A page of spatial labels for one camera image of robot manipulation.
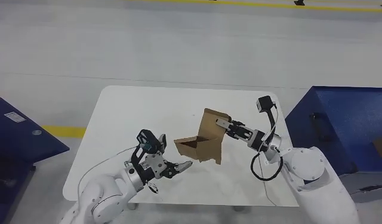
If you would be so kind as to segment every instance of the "concrete floor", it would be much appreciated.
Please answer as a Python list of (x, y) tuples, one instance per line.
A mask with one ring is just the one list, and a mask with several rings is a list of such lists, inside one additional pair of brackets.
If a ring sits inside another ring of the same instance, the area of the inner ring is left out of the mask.
[[(0, 0), (0, 96), (41, 125), (85, 127), (115, 84), (271, 91), (287, 115), (312, 85), (380, 87), (381, 25), (378, 13)], [(72, 204), (61, 190), (80, 140), (62, 141), (71, 151), (38, 164), (11, 223), (54, 223)], [(358, 207), (379, 223), (382, 202)], [(171, 205), (114, 223), (127, 221), (307, 223), (298, 208)]]

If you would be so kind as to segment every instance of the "box flap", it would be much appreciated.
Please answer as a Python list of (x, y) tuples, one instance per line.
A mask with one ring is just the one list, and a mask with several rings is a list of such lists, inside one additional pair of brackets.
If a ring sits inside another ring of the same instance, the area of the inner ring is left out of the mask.
[(221, 118), (226, 121), (231, 120), (230, 116), (226, 113), (217, 112), (207, 108), (204, 109), (198, 135), (207, 139), (223, 140), (226, 130), (223, 127), (216, 125), (217, 118)]

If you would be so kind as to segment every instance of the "white label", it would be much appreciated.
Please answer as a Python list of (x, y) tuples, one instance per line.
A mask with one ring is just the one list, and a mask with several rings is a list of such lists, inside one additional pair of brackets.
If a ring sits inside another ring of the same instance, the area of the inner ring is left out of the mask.
[(14, 122), (17, 122), (17, 123), (20, 123), (20, 122), (23, 122), (26, 120), (15, 112), (6, 113), (4, 115), (6, 117), (8, 117), (9, 119), (13, 120)]
[(147, 170), (150, 167), (149, 163), (146, 161), (141, 162), (141, 166), (144, 170)]

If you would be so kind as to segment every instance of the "black cable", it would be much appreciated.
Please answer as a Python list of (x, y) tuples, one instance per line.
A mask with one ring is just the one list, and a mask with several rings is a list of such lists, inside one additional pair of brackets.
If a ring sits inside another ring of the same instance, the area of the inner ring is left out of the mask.
[(253, 170), (253, 165), (254, 165), (254, 163), (255, 163), (255, 160), (256, 160), (256, 158), (259, 157), (259, 156), (260, 156), (260, 153), (257, 153), (257, 155), (255, 155), (255, 156), (253, 157), (253, 159), (252, 159), (252, 162), (251, 162), (251, 172), (252, 172), (252, 174), (253, 174), (257, 179), (259, 179), (259, 180), (261, 180), (261, 181), (264, 181), (264, 182), (268, 182), (268, 181), (271, 181), (271, 180), (275, 179), (275, 178), (277, 177), (277, 175), (280, 173), (282, 166), (284, 165), (284, 160), (283, 160), (283, 158), (280, 157), (280, 166), (279, 166), (279, 168), (277, 169), (277, 171), (274, 173), (274, 175), (273, 175), (272, 177), (269, 177), (269, 178), (266, 178), (266, 179), (265, 179), (265, 178), (260, 177), (259, 175), (257, 175), (257, 173), (255, 173), (255, 171)]
[[(270, 121), (270, 128), (272, 129), (272, 132), (269, 134), (268, 138), (265, 140), (265, 144), (267, 146), (269, 146), (270, 142), (272, 141), (273, 139), (273, 136), (275, 135), (275, 131), (276, 131), (276, 122), (275, 122), (275, 119), (273, 118), (273, 115), (272, 115), (272, 111), (271, 110), (268, 110), (266, 111), (267, 115), (268, 115), (268, 118), (269, 118), (269, 121)], [(281, 168), (284, 164), (284, 159), (282, 157), (280, 157), (280, 166), (279, 168), (277, 169), (277, 171), (274, 173), (274, 175), (272, 177), (269, 177), (269, 178), (263, 178), (263, 177), (260, 177), (259, 175), (257, 175), (257, 173), (255, 173), (254, 169), (253, 169), (253, 165), (255, 163), (255, 160), (256, 158), (258, 158), (260, 156), (260, 150), (258, 151), (257, 155), (255, 155), (251, 161), (251, 172), (252, 174), (259, 180), (261, 181), (264, 181), (264, 182), (268, 182), (268, 181), (271, 181), (273, 179), (275, 179), (277, 177), (277, 175), (280, 173), (281, 171)]]

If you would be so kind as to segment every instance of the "white table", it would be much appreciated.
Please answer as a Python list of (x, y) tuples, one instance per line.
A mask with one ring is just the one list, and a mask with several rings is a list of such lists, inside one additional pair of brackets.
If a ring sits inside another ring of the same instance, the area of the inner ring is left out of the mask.
[[(157, 137), (165, 133), (168, 146), (164, 158), (171, 162), (190, 160), (181, 156), (174, 139), (195, 136), (204, 108), (228, 113), (252, 129), (267, 132), (268, 117), (259, 113), (256, 100), (270, 95), (277, 102), (279, 120), (276, 133), (286, 138), (282, 145), (291, 146), (288, 130), (277, 97), (263, 91), (198, 90), (154, 87), (106, 87), (98, 99), (85, 136), (70, 169), (63, 195), (67, 200), (77, 200), (76, 188), (81, 176), (98, 162), (113, 154), (137, 145), (136, 136), (145, 128)], [(249, 165), (255, 151), (247, 144), (224, 137), (221, 165), (214, 160), (194, 161), (184, 173), (172, 179), (153, 180), (158, 194), (145, 188), (130, 202), (164, 204), (211, 205), (273, 205), (266, 197), (264, 184), (251, 173)], [(124, 168), (131, 152), (126, 152), (90, 172), (81, 183), (102, 173), (114, 173)], [(263, 165), (264, 176), (271, 176), (277, 164)], [(258, 162), (255, 170), (260, 173)], [(266, 183), (269, 198), (279, 206), (298, 206), (283, 177)]]

